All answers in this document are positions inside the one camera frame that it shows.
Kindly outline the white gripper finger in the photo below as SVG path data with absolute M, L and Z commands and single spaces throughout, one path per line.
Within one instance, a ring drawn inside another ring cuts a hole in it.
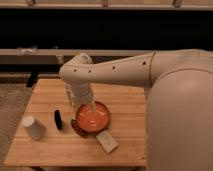
M 88 104 L 88 107 L 90 109 L 91 112 L 95 113 L 96 112 L 96 103 L 95 101 L 92 101 Z

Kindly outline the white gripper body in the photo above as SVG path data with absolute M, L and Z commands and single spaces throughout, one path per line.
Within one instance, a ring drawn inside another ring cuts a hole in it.
M 74 104 L 88 104 L 93 101 L 93 91 L 89 83 L 70 84 L 69 90 Z

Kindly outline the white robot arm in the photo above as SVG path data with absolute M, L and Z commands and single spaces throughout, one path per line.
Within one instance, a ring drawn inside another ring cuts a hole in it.
M 77 104 L 92 101 L 93 83 L 147 88 L 147 171 L 213 171 L 213 51 L 152 51 L 98 64 L 78 54 L 60 78 Z

